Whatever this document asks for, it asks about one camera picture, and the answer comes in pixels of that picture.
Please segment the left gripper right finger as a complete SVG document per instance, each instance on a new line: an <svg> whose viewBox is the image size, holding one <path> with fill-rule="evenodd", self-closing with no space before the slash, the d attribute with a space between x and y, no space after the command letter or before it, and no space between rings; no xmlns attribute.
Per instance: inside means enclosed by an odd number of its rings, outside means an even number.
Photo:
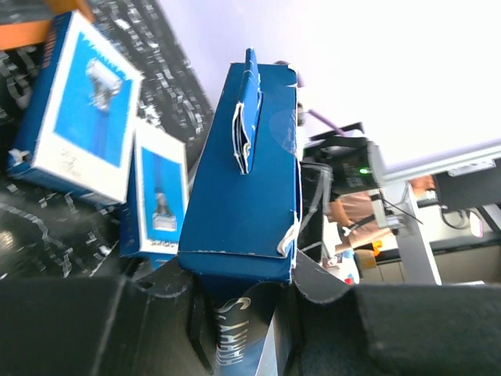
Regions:
<svg viewBox="0 0 501 376"><path fill-rule="evenodd" d="M497 375L494 285L348 285L299 254L287 293L284 375Z"/></svg>

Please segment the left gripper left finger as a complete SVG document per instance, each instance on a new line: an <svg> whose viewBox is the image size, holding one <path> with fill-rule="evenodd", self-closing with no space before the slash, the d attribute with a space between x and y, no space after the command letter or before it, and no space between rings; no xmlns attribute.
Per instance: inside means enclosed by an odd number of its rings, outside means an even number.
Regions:
<svg viewBox="0 0 501 376"><path fill-rule="evenodd" d="M4 375L211 375L215 332L176 260L129 277L4 279Z"/></svg>

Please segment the white Harry's razor box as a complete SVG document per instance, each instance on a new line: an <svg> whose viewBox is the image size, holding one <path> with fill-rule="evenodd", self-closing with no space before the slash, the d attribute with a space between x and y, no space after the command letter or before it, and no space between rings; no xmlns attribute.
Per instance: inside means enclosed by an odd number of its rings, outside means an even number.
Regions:
<svg viewBox="0 0 501 376"><path fill-rule="evenodd" d="M254 375L292 281L301 224L297 72L253 49L228 71L198 164L179 265L211 299L214 372Z"/></svg>

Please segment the blue razor box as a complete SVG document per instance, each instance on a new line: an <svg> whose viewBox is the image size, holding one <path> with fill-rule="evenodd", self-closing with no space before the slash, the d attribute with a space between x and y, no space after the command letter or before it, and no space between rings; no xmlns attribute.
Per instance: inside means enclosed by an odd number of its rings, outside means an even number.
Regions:
<svg viewBox="0 0 501 376"><path fill-rule="evenodd" d="M7 173L102 205L126 201L142 74L77 10L56 16Z"/></svg>
<svg viewBox="0 0 501 376"><path fill-rule="evenodd" d="M185 144L137 118L128 192L119 211L120 256L146 259L154 269L173 259L188 203Z"/></svg>

